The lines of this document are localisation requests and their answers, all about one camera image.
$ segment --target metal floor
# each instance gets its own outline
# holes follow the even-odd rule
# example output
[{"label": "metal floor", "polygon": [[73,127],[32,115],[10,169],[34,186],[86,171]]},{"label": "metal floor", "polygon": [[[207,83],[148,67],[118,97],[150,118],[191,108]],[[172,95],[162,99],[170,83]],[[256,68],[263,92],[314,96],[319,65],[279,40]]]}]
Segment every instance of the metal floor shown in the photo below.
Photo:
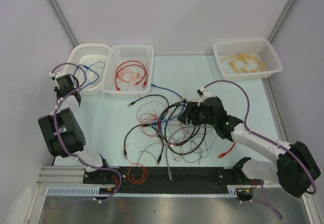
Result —
[{"label": "metal floor", "polygon": [[[268,206],[239,204],[235,199],[208,197],[114,197],[107,203],[82,201],[49,210],[43,208],[39,224],[202,224],[202,223],[310,223],[302,199],[282,189],[267,189],[271,203],[283,215],[280,221]],[[47,197],[51,208],[76,197]],[[256,189],[254,199],[264,197]]]}]

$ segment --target table surface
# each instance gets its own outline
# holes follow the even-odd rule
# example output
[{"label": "table surface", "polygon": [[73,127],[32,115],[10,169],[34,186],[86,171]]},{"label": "table surface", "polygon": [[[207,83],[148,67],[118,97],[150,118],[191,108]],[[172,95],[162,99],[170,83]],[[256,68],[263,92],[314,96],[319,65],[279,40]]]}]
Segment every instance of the table surface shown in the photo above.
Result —
[{"label": "table surface", "polygon": [[[197,89],[218,79],[221,79],[221,75],[213,56],[157,56],[154,58],[152,83],[170,88],[188,101],[198,98]],[[262,80],[240,81],[238,84],[246,90],[251,101],[251,110],[248,117],[249,127],[277,139],[277,131]],[[208,89],[213,96],[218,96],[222,100],[228,114],[241,119],[244,118],[247,110],[247,101],[240,89],[223,82],[214,84]],[[175,94],[155,87],[151,87],[149,94],[164,95],[168,98],[170,104],[179,101],[179,97]],[[124,158],[123,145],[127,132],[139,124],[136,118],[138,109],[144,103],[152,100],[166,104],[160,97],[149,97],[139,101],[132,107],[128,107],[128,104],[135,99],[112,97],[105,93],[94,96],[82,96],[81,106],[74,111],[74,115],[87,140],[86,148],[101,154],[110,166],[130,165],[127,159]],[[153,102],[143,106],[139,114],[154,113],[154,110],[156,110],[157,114],[160,115],[163,109],[164,107],[160,103]],[[180,127],[170,126],[171,132],[178,128]],[[147,132],[153,133],[153,130],[148,129]],[[226,152],[232,146],[232,142],[222,140],[219,137],[214,141],[215,137],[216,132],[214,130],[207,134],[206,143],[202,145],[202,150],[210,149],[204,151],[204,158],[200,161],[197,161],[200,158],[198,154],[190,154],[185,157],[185,160],[194,163],[188,163],[184,159],[175,161],[169,151],[170,166],[233,166],[243,157],[267,161],[266,158],[257,152],[238,144],[227,156],[218,159],[217,156]],[[138,128],[132,131],[127,140],[127,144],[129,144],[127,146],[129,160],[137,162],[140,151],[143,151],[147,146],[155,142],[158,142],[157,138],[146,136]],[[184,151],[190,150],[190,145],[193,144],[185,144]],[[152,145],[148,148],[148,151],[157,158],[161,151],[161,145]],[[140,163],[145,166],[156,165],[156,161],[148,153],[143,154]],[[74,159],[61,157],[55,159],[54,165],[80,166],[79,162]],[[165,154],[162,157],[160,166],[166,166]]]}]

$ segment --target red connector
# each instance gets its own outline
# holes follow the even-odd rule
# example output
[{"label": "red connector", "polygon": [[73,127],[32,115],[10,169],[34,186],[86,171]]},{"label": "red connector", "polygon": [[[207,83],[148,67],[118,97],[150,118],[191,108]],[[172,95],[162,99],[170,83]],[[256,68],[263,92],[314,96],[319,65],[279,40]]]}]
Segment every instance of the red connector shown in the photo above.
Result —
[{"label": "red connector", "polygon": [[220,154],[218,156],[218,158],[222,158],[222,157],[225,157],[231,150],[233,150],[234,146],[235,146],[236,142],[234,142],[234,144],[232,145],[232,147],[227,151],[227,152],[224,152],[222,154]]}]

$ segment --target white plastic basket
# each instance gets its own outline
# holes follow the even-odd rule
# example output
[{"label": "white plastic basket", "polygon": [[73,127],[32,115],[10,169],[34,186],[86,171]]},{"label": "white plastic basket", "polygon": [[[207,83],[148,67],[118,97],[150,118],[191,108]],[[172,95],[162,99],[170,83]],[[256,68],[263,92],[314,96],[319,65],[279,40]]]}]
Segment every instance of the white plastic basket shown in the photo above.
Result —
[{"label": "white plastic basket", "polygon": [[[266,78],[275,72],[282,71],[282,64],[277,53],[270,42],[264,38],[217,42],[213,44],[213,50],[224,79],[234,81]],[[256,72],[239,74],[230,64],[233,59],[226,58],[238,54],[248,54],[258,58],[264,63],[266,70],[262,71],[261,65],[256,64]],[[243,61],[238,61],[236,64],[238,68],[244,65],[246,64]]]},{"label": "white plastic basket", "polygon": [[[129,60],[141,60],[147,64],[148,80],[145,87],[142,83],[128,87],[127,91],[118,91],[115,87],[115,75],[117,67]],[[107,66],[104,70],[101,91],[116,97],[144,97],[151,88],[152,71],[154,61],[154,48],[142,44],[120,44],[111,47]]]},{"label": "white plastic basket", "polygon": [[[98,75],[96,73],[83,68],[87,73],[87,82],[85,85],[89,85],[82,89],[80,91],[80,94],[94,95],[100,93],[101,78],[106,66],[109,50],[109,46],[101,43],[84,43],[78,45],[73,49],[67,62],[76,65],[88,66],[91,68],[91,70],[95,71],[99,75],[98,78]],[[81,70],[76,71],[75,66],[66,65],[64,72],[75,75],[80,83],[84,81],[84,74]]]}]

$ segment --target yellow cable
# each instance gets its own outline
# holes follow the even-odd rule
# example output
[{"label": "yellow cable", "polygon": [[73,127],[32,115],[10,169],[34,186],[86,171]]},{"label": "yellow cable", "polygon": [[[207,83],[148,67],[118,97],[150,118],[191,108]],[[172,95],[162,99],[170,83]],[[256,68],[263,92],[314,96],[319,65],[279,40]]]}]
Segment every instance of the yellow cable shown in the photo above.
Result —
[{"label": "yellow cable", "polygon": [[251,72],[249,72],[249,71],[246,69],[246,67],[249,66],[249,65],[251,65],[251,63],[248,63],[248,62],[246,61],[246,59],[251,59],[251,60],[255,60],[255,61],[257,61],[257,62],[260,64],[260,66],[261,66],[261,71],[266,71],[266,66],[264,65],[264,63],[263,63],[261,60],[259,60],[258,58],[256,58],[255,56],[248,55],[248,54],[238,54],[238,55],[226,56],[226,57],[224,57],[224,58],[221,60],[221,63],[222,63],[224,60],[228,59],[228,58],[236,58],[235,60],[233,60],[233,61],[230,62],[230,65],[231,65],[231,67],[233,67],[233,69],[234,69],[237,73],[239,73],[239,74],[242,74],[242,72],[241,72],[241,70],[236,66],[236,63],[235,63],[235,62],[238,61],[238,60],[242,60],[242,61],[246,64],[245,66],[243,66],[243,67],[241,68],[245,73],[253,73],[253,72],[257,72],[257,71],[258,71],[257,69],[254,69],[254,70],[252,70]]}]

